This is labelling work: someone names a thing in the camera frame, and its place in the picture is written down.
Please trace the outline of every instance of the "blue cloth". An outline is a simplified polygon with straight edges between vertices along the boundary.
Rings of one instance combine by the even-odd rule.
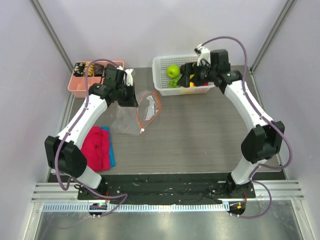
[[[109,149],[109,159],[110,159],[110,168],[113,168],[116,165],[115,156],[114,156],[114,149],[111,143],[111,134],[110,128],[108,126],[101,126],[100,129],[106,130],[109,132],[109,142],[110,142],[110,149]]]

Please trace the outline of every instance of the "pink basket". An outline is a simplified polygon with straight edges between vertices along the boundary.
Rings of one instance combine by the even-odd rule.
[[[114,61],[116,64],[121,67],[125,67],[123,61]],[[106,61],[97,61],[97,64],[103,65],[106,67],[108,62]],[[88,87],[90,88],[93,84],[99,83],[101,80],[100,76],[89,76],[88,77]],[[73,96],[76,98],[84,99],[86,97],[86,80],[84,76],[74,76],[74,72],[72,72],[70,82],[68,85],[68,90],[72,92]]]

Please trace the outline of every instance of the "white plastic basket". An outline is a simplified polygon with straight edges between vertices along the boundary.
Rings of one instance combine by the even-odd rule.
[[[177,65],[180,67],[183,64],[196,62],[197,60],[197,55],[155,57],[152,61],[152,76],[155,89],[157,89],[162,96],[205,94],[208,92],[211,88],[215,87],[213,82],[209,82],[208,86],[169,88],[168,81],[171,80],[171,78],[167,75],[167,67],[170,65]]]

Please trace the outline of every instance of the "folded cloth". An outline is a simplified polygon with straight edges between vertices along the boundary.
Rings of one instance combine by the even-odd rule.
[[[91,128],[84,139],[81,152],[87,160],[87,165],[95,172],[110,169],[109,132],[98,126]]]
[[[100,129],[103,129],[103,130],[106,130],[106,131],[110,132],[110,128],[108,126],[101,126]],[[114,149],[112,147],[110,133],[109,133],[109,145],[110,145],[110,149],[109,149],[110,167],[113,168],[116,165],[116,161],[115,161]]]

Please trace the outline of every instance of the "red cloth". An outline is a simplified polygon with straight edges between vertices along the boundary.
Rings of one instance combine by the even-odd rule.
[[[109,150],[109,132],[98,126],[92,127],[81,148],[88,166],[95,172],[110,169]]]

